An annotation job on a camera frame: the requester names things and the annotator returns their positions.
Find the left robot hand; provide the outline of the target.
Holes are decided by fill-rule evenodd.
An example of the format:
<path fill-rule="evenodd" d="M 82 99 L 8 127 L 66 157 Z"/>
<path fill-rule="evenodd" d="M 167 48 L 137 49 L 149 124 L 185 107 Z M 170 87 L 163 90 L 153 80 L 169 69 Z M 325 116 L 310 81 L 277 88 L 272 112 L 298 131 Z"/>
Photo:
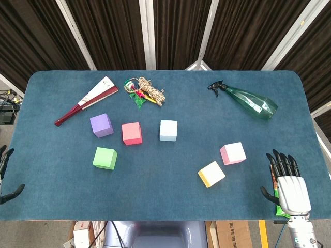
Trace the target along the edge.
<path fill-rule="evenodd" d="M 25 184 L 21 184 L 14 192 L 4 196 L 2 195 L 3 179 L 5 177 L 8 161 L 10 156 L 14 152 L 13 148 L 9 149 L 8 151 L 6 151 L 6 148 L 6 145 L 3 145 L 1 147 L 1 205 L 19 196 L 25 188 Z"/>

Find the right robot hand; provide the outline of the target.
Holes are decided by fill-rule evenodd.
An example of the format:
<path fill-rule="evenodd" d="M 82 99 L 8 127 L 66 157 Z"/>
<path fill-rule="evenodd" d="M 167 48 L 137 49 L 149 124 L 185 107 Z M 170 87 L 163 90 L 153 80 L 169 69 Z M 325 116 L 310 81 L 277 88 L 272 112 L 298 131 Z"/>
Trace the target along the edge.
<path fill-rule="evenodd" d="M 298 164 L 293 156 L 273 150 L 266 154 L 271 172 L 274 173 L 278 196 L 269 194 L 261 186 L 262 195 L 270 202 L 280 206 L 290 216 L 307 216 L 311 211 L 310 198 L 304 178 L 300 175 Z"/>

